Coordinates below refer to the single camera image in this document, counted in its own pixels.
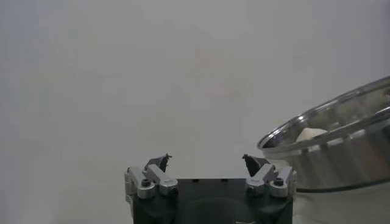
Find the white backdrop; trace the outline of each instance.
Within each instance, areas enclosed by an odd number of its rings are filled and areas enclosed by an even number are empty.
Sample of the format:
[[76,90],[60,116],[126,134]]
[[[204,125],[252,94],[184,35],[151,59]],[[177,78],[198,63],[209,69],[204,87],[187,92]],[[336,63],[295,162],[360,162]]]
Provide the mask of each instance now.
[[389,74],[388,0],[1,0],[0,223],[129,223],[123,171],[245,177],[295,114]]

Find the white wall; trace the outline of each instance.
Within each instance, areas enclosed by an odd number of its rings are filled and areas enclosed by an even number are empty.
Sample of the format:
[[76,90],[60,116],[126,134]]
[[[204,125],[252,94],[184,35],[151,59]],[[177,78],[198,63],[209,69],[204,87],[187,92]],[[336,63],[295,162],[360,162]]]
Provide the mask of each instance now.
[[0,223],[129,223],[122,173],[245,177],[276,125],[389,74],[388,0],[0,1]]

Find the white object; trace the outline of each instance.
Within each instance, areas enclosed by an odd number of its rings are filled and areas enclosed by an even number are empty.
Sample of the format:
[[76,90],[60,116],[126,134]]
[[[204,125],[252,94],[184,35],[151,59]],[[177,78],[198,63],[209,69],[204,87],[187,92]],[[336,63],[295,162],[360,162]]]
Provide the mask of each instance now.
[[309,139],[312,139],[316,136],[322,135],[326,132],[327,131],[320,129],[320,128],[304,128],[303,131],[298,136],[296,142],[309,140]]

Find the silver metal bowl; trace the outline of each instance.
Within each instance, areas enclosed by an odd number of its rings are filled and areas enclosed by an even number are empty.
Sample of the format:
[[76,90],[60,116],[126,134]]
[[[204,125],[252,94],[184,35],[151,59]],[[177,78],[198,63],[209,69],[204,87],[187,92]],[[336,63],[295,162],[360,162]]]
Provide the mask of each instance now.
[[[304,128],[328,132],[296,142]],[[258,148],[298,173],[298,188],[338,191],[390,180],[390,77],[308,110],[266,135]]]

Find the bolt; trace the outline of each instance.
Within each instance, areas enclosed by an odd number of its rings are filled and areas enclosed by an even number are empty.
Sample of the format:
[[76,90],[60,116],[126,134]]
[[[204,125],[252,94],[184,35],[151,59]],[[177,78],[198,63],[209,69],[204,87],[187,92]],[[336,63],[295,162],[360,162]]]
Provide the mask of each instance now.
[[252,187],[248,187],[246,189],[246,194],[249,195],[249,196],[254,196],[255,195],[255,189],[252,188]]
[[152,182],[150,180],[148,180],[148,179],[143,179],[141,181],[141,186],[142,187],[149,187],[151,184],[152,184]]
[[274,184],[276,186],[282,186],[285,182],[283,181],[283,179],[281,179],[280,177],[277,177],[275,180],[274,180]]
[[170,196],[173,196],[173,197],[177,197],[178,194],[179,194],[179,190],[175,187],[175,188],[172,188],[170,191],[169,191],[169,194]]

